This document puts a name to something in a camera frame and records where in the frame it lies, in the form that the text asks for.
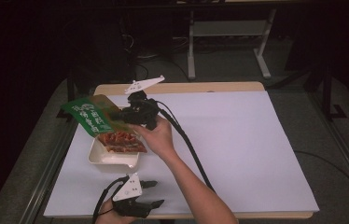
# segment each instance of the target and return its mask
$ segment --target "floor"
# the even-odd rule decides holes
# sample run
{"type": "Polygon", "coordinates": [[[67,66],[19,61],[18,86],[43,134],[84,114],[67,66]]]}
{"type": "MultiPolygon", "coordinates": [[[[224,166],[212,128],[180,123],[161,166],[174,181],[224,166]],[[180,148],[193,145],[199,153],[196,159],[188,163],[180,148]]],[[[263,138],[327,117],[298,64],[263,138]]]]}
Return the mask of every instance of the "floor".
{"type": "MultiPolygon", "coordinates": [[[[194,82],[259,81],[269,87],[292,74],[292,71],[285,71],[292,44],[289,38],[270,39],[267,44],[264,58],[272,73],[271,79],[261,76],[253,55],[252,49],[258,45],[258,38],[215,39],[206,42],[208,44],[200,43],[195,55],[197,78],[194,82]]],[[[166,82],[188,82],[187,52],[180,44],[171,61],[160,57],[140,59],[135,67],[137,78],[164,75],[166,82]]],[[[146,51],[143,58],[152,54],[154,52],[146,51]]],[[[332,104],[339,105],[347,118],[330,122],[321,113],[321,90],[306,92],[302,88],[305,79],[301,77],[281,89],[268,90],[268,93],[320,211],[303,220],[248,219],[240,220],[240,223],[349,223],[349,165],[343,156],[346,154],[343,149],[349,149],[349,91],[341,82],[333,80],[332,104]]],[[[75,128],[74,123],[57,118],[60,105],[66,101],[64,81],[52,94],[0,193],[0,223],[91,223],[88,218],[42,216],[65,155],[66,141],[71,140],[75,128]]],[[[139,220],[136,223],[158,221],[139,220]]],[[[194,221],[177,220],[175,223],[194,221]]]]}

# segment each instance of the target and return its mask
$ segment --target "wire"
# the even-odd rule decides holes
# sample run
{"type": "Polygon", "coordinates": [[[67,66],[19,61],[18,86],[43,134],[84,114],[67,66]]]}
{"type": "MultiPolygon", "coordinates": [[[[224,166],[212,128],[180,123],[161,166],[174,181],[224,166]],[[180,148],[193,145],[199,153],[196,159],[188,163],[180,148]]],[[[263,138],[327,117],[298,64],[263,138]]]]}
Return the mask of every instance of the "wire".
{"type": "Polygon", "coordinates": [[[216,192],[215,189],[213,188],[212,184],[209,181],[209,178],[207,177],[206,172],[204,171],[201,161],[198,158],[197,153],[195,152],[194,146],[192,145],[191,141],[189,140],[188,136],[186,135],[186,133],[184,132],[184,130],[181,128],[180,124],[178,123],[178,121],[175,118],[172,118],[168,112],[166,112],[165,110],[159,108],[157,105],[154,105],[153,103],[150,103],[149,101],[144,101],[144,100],[139,100],[138,102],[141,103],[145,103],[146,105],[150,105],[152,107],[154,107],[155,109],[158,109],[161,114],[169,120],[169,122],[171,122],[171,124],[174,126],[174,128],[177,130],[177,132],[181,135],[181,137],[183,137],[184,141],[186,142],[188,148],[189,148],[189,152],[192,155],[192,158],[195,160],[195,163],[198,166],[199,171],[201,172],[202,178],[204,180],[204,183],[206,184],[206,186],[211,189],[213,192],[216,192]]]}
{"type": "Polygon", "coordinates": [[[199,39],[199,41],[194,41],[194,53],[195,54],[213,54],[218,51],[217,43],[214,45],[211,44],[211,38],[207,38],[210,36],[204,36],[199,39]]]}
{"type": "Polygon", "coordinates": [[[181,73],[183,74],[183,76],[185,76],[185,78],[187,79],[188,82],[190,82],[189,78],[188,78],[188,75],[187,73],[184,71],[184,69],[178,65],[177,63],[171,61],[171,60],[165,60],[165,59],[155,59],[155,60],[149,60],[147,62],[167,62],[167,63],[171,63],[173,64],[174,66],[176,66],[178,69],[180,69],[181,73]]]}
{"type": "Polygon", "coordinates": [[[339,171],[340,173],[342,173],[348,180],[349,180],[349,174],[347,174],[343,169],[341,169],[340,167],[338,167],[337,165],[335,165],[334,163],[332,163],[331,161],[328,161],[327,159],[320,157],[318,155],[315,155],[314,153],[310,153],[310,152],[305,152],[305,151],[298,151],[298,150],[294,150],[294,152],[296,153],[300,153],[300,154],[305,154],[308,156],[312,156],[312,157],[316,157],[319,160],[322,160],[326,163],[328,163],[329,165],[331,165],[332,167],[334,167],[337,171],[339,171]]]}
{"type": "Polygon", "coordinates": [[[184,40],[182,43],[178,44],[177,46],[173,47],[173,51],[178,51],[184,47],[187,47],[188,38],[187,37],[174,37],[173,40],[184,40]]]}
{"type": "Polygon", "coordinates": [[[140,64],[140,63],[137,63],[136,66],[142,67],[142,68],[144,68],[146,70],[147,74],[146,74],[145,78],[142,79],[142,80],[146,80],[148,78],[148,76],[149,76],[148,69],[145,66],[143,66],[142,64],[140,64]]]}
{"type": "Polygon", "coordinates": [[[98,216],[101,216],[101,215],[103,215],[103,214],[109,213],[109,212],[113,211],[113,209],[114,209],[114,208],[109,209],[109,210],[107,210],[107,211],[105,211],[105,212],[103,212],[103,213],[99,213],[98,216]]]}
{"type": "Polygon", "coordinates": [[[156,58],[160,56],[159,54],[150,54],[150,55],[147,55],[147,56],[137,56],[137,59],[153,59],[153,58],[156,58]]]}
{"type": "Polygon", "coordinates": [[[171,110],[166,104],[164,104],[164,103],[161,102],[161,101],[157,101],[157,103],[158,103],[158,104],[161,104],[161,105],[163,105],[163,106],[165,106],[166,109],[169,111],[169,113],[171,113],[171,116],[173,117],[173,119],[174,119],[174,121],[176,122],[176,124],[177,124],[177,125],[180,125],[180,124],[178,123],[177,119],[175,118],[174,113],[172,112],[172,110],[171,110]]]}
{"type": "Polygon", "coordinates": [[[103,200],[105,199],[105,196],[107,195],[108,191],[118,182],[125,182],[129,177],[125,176],[125,177],[121,177],[118,178],[117,180],[113,181],[106,189],[103,190],[101,197],[99,198],[98,203],[96,204],[95,210],[93,211],[93,218],[92,218],[92,224],[94,224],[96,222],[96,219],[98,218],[98,216],[100,216],[101,214],[99,214],[99,210],[103,204],[103,200]]]}
{"type": "Polygon", "coordinates": [[[131,39],[132,42],[131,42],[131,45],[129,46],[129,49],[131,49],[134,44],[133,37],[131,35],[122,35],[122,36],[129,37],[131,39]]]}

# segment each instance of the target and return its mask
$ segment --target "dark background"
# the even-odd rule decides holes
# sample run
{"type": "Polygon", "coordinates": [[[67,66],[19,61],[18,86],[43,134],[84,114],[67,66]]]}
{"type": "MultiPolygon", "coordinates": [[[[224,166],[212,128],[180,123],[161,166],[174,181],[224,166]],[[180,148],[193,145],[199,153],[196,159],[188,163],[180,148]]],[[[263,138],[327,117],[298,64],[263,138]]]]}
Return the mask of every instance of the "dark background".
{"type": "MultiPolygon", "coordinates": [[[[122,12],[69,13],[52,10],[54,3],[0,1],[0,189],[49,97],[63,80],[71,76],[84,93],[100,83],[129,82],[134,55],[124,50],[124,32],[134,36],[138,47],[155,48],[168,58],[171,51],[165,46],[170,46],[172,35],[187,36],[185,11],[133,12],[123,24],[122,12]]],[[[60,3],[88,7],[83,1],[60,3]]],[[[107,2],[93,4],[106,6],[107,2]]],[[[257,15],[264,13],[259,9],[257,15]]],[[[218,15],[214,10],[197,14],[219,20],[248,14],[218,15]]],[[[282,36],[294,39],[289,70],[322,60],[349,89],[349,4],[280,7],[271,37],[282,36]]]]}

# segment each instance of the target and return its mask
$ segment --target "human arm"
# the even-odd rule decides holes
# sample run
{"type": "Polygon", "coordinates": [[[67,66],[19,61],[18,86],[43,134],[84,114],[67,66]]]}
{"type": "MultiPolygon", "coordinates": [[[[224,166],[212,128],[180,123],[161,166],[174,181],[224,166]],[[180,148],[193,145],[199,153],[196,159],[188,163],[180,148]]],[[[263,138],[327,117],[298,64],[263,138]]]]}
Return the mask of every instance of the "human arm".
{"type": "Polygon", "coordinates": [[[138,125],[131,127],[145,138],[149,148],[171,170],[198,223],[238,223],[228,206],[178,156],[168,120],[157,116],[157,127],[152,131],[138,125]]]}

